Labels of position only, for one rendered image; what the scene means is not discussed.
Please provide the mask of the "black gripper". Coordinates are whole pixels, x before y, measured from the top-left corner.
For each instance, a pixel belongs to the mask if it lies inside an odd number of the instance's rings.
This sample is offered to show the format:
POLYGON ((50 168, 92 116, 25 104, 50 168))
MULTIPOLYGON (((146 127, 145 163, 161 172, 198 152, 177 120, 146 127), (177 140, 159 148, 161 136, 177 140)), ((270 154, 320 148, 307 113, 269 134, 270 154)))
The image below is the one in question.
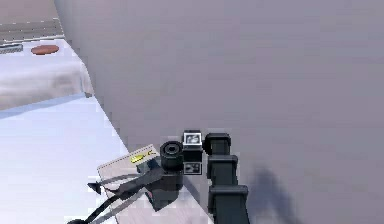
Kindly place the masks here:
POLYGON ((101 193, 101 187, 114 194, 85 220, 74 219, 67 224, 90 224, 113 202, 118 199, 126 200, 146 188, 145 195, 155 211, 159 211, 173 203, 183 187, 183 153, 182 144, 178 141, 168 141, 160 147, 160 155, 149 159, 137 166, 139 174, 126 174, 112 177, 101 182, 88 183, 87 186, 96 193, 101 193), (107 184, 124 180, 116 189, 109 189, 107 184))

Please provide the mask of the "white flat-topped furniture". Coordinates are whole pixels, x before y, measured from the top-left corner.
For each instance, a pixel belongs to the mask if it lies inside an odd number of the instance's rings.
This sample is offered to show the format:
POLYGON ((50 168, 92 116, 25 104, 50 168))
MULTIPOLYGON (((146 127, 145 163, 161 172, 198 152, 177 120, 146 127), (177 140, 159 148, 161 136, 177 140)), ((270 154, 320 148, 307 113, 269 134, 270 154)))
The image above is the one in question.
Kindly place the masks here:
POLYGON ((97 167, 127 153, 94 97, 0 111, 0 224, 86 219, 105 200, 97 167))

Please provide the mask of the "brown round disc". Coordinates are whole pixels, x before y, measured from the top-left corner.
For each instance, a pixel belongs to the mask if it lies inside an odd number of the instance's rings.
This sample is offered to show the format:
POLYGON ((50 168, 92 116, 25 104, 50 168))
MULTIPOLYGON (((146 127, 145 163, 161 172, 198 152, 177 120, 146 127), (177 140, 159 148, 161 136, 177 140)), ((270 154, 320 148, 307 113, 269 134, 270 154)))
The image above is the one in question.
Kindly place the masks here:
POLYGON ((59 50, 59 47, 57 45, 39 45, 39 46, 33 47, 31 49, 31 52, 35 55, 46 55, 46 54, 56 53, 58 50, 59 50))

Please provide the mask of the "dark grey flat object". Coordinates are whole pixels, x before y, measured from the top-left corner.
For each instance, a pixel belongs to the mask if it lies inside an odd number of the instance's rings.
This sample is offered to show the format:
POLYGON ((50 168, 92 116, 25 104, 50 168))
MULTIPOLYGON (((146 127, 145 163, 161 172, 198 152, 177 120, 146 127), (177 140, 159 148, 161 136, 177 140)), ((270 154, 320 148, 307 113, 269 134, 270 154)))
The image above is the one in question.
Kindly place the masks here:
POLYGON ((0 45, 0 54, 16 53, 16 52, 22 52, 22 51, 23 51, 22 44, 0 45))

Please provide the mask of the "grey headboard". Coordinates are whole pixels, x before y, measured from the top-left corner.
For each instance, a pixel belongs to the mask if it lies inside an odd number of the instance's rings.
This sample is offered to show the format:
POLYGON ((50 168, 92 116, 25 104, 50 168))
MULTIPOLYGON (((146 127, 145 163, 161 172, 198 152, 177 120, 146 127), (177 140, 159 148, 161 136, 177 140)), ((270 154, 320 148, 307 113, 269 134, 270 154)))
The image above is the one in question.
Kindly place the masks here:
POLYGON ((0 24, 0 45, 64 37, 58 18, 37 22, 0 24))

